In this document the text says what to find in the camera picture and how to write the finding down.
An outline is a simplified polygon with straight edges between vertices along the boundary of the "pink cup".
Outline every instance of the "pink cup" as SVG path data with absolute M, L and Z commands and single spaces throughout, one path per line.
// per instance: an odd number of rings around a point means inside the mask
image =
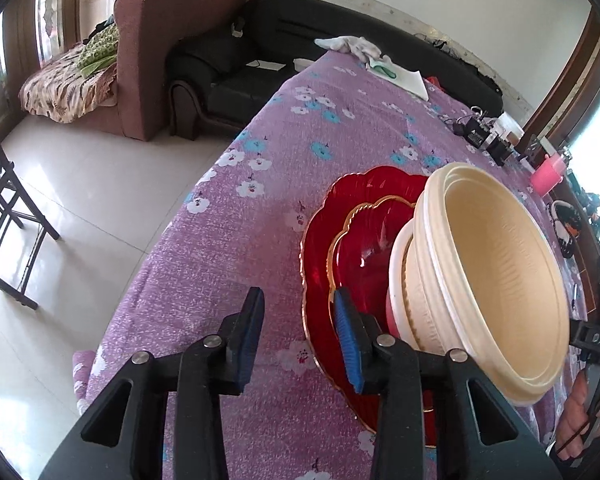
M 560 155 L 555 155 L 549 158 L 545 155 L 544 162 L 531 175 L 531 186 L 540 196 L 549 193 L 559 182 L 562 181 L 562 174 L 566 170 L 566 165 Z

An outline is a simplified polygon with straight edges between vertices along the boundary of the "scalloped red plate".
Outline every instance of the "scalloped red plate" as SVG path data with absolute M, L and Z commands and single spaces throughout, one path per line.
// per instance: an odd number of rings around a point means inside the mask
M 318 368 L 340 390 L 362 424 L 378 426 L 378 396 L 359 396 L 347 380 L 331 320 L 331 293 L 346 285 L 361 312 L 374 314 L 387 330 L 384 313 L 389 255 L 398 231 L 413 218 L 427 177 L 391 166 L 347 174 L 327 193 L 304 232 L 300 273 L 304 287 L 302 324 Z M 435 444 L 428 392 L 424 399 L 426 444 Z

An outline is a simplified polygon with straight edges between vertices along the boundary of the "patterned blanket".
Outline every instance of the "patterned blanket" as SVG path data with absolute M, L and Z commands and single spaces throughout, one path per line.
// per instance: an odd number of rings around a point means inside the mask
M 474 164 L 514 192 L 544 231 L 569 297 L 579 276 L 557 245 L 540 196 L 515 160 L 498 168 L 454 136 L 440 116 L 468 113 L 426 83 L 429 102 L 377 78 L 353 56 L 328 52 L 282 85 L 196 184 L 147 257 L 98 348 L 87 386 L 93 401 L 137 350 L 183 351 L 237 312 L 250 285 L 266 314 L 251 383 L 223 397 L 229 476 L 240 480 L 365 480 L 374 435 L 316 367 L 304 338 L 299 244 L 331 184 L 346 173 L 394 165 L 431 174 L 450 161 Z M 578 295 L 574 317 L 585 315 Z M 564 374 L 532 408 L 535 436 L 551 439 L 578 370 Z M 172 475 L 173 398 L 168 403 L 163 478 Z M 429 478 L 435 450 L 427 449 Z
M 104 103 L 115 104 L 117 64 L 85 79 L 77 67 L 83 48 L 79 43 L 27 79 L 20 89 L 23 110 L 71 123 Z

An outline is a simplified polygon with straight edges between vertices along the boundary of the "sofa seat cushion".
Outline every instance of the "sofa seat cushion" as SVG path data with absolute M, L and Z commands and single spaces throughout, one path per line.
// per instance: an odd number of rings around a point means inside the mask
M 209 114 L 247 124 L 271 99 L 282 83 L 296 73 L 293 65 L 278 70 L 244 66 L 233 75 L 216 82 L 209 92 Z

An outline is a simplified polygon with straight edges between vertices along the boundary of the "human hand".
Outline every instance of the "human hand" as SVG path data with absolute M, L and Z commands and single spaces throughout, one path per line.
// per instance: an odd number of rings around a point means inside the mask
M 587 399 L 587 377 L 584 370 L 581 370 L 576 380 L 573 382 L 573 389 L 567 400 L 564 403 L 564 410 L 558 422 L 558 428 L 555 432 L 555 449 L 560 449 L 567 440 L 569 440 L 580 427 L 587 422 L 589 417 L 584 409 L 584 403 Z M 589 425 L 587 424 L 581 431 L 580 435 L 587 433 Z M 560 460 L 578 457 L 583 449 L 584 444 L 582 437 L 577 436 L 567 446 L 558 453 Z M 600 436 L 600 426 L 597 428 L 595 437 Z

